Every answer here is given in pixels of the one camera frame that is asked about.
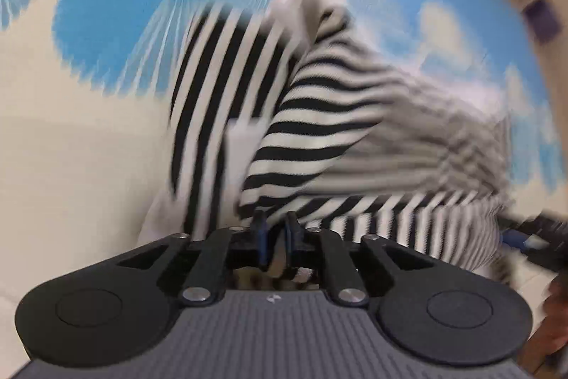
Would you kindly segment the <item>black white striped sweater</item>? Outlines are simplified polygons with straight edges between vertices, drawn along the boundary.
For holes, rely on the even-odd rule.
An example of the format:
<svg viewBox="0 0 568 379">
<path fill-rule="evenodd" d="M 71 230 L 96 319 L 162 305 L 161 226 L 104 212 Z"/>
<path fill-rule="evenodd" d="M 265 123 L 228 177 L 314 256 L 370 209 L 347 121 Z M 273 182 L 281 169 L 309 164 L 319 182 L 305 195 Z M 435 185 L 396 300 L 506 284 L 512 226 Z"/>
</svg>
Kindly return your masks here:
<svg viewBox="0 0 568 379">
<path fill-rule="evenodd" d="M 222 4 L 193 16 L 169 108 L 169 172 L 139 243 L 269 227 L 293 213 L 348 242 L 377 234 L 462 269 L 499 249 L 506 125 L 364 45 L 348 12 L 309 41 Z"/>
</svg>

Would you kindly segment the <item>purple bag by wall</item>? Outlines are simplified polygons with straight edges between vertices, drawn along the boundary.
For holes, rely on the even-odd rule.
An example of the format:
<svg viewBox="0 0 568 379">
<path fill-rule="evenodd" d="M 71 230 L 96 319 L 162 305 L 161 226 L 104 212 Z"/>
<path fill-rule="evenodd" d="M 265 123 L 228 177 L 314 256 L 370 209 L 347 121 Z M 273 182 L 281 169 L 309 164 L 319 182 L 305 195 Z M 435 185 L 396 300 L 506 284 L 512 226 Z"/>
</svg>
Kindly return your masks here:
<svg viewBox="0 0 568 379">
<path fill-rule="evenodd" d="M 562 25 L 550 0 L 532 0 L 523 8 L 523 15 L 540 43 L 548 43 L 562 32 Z"/>
</svg>

